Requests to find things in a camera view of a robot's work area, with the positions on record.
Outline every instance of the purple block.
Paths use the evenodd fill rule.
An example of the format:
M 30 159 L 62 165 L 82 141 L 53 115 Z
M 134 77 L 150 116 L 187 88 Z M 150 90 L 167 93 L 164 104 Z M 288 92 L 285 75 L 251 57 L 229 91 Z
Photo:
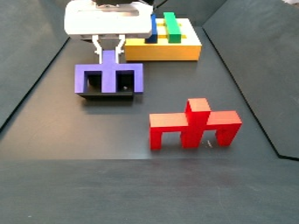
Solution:
M 144 92 L 144 65 L 117 64 L 114 51 L 102 51 L 102 63 L 74 66 L 74 93 L 86 93 L 88 75 L 101 75 L 101 93 L 117 92 L 117 72 L 132 71 L 134 75 L 134 93 Z

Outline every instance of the red block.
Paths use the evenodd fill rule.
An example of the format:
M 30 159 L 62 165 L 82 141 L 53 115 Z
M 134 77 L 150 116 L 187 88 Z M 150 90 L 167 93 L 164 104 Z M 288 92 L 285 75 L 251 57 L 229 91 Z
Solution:
M 207 99 L 188 99 L 184 113 L 149 115 L 149 147 L 161 149 L 164 132 L 181 132 L 181 147 L 197 148 L 204 130 L 216 130 L 220 146 L 228 146 L 241 121 L 236 111 L 211 112 Z

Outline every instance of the dark gray table surface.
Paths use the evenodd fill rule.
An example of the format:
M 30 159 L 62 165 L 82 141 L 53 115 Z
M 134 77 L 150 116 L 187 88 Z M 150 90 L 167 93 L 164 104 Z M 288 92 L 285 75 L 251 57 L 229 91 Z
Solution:
M 73 67 L 94 63 L 93 46 L 70 40 L 1 133 L 1 159 L 268 157 L 272 148 L 209 41 L 199 61 L 145 62 L 144 95 L 133 101 L 85 101 L 73 94 Z M 149 113 L 183 112 L 188 98 L 205 97 L 212 110 L 236 110 L 243 126 L 228 148 L 208 131 L 197 150 L 183 150 L 179 133 L 148 148 Z
M 276 157 L 201 28 L 199 62 L 144 63 L 144 96 L 85 102 L 73 65 L 92 45 L 70 41 L 1 132 L 2 223 L 271 223 L 299 220 L 299 165 Z M 181 112 L 189 97 L 243 120 L 228 148 L 179 134 L 148 149 L 148 114 Z

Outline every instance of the blue block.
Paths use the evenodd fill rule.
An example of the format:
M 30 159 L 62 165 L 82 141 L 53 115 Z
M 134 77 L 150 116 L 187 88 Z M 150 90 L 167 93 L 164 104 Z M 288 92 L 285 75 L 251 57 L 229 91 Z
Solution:
M 101 95 L 126 95 L 118 88 L 117 81 L 121 77 L 133 76 L 132 94 L 144 92 L 144 66 L 136 63 L 116 63 L 116 52 L 102 51 L 102 63 L 76 65 L 74 67 L 74 93 L 82 97 L 97 98 Z M 88 92 L 88 76 L 92 76 L 93 81 L 100 80 L 100 90 Z
M 156 29 L 156 22 L 154 22 L 154 14 L 152 14 L 152 36 L 144 40 L 146 44 L 156 44 L 157 43 L 157 29 Z

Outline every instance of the yellow block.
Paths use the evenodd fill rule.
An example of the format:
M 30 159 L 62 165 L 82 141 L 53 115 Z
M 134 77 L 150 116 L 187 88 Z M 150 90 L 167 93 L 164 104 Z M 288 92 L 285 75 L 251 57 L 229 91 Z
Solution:
M 201 42 L 188 18 L 177 18 L 181 28 L 181 43 L 168 44 L 164 19 L 157 18 L 157 44 L 145 44 L 142 38 L 125 40 L 125 60 L 199 60 Z

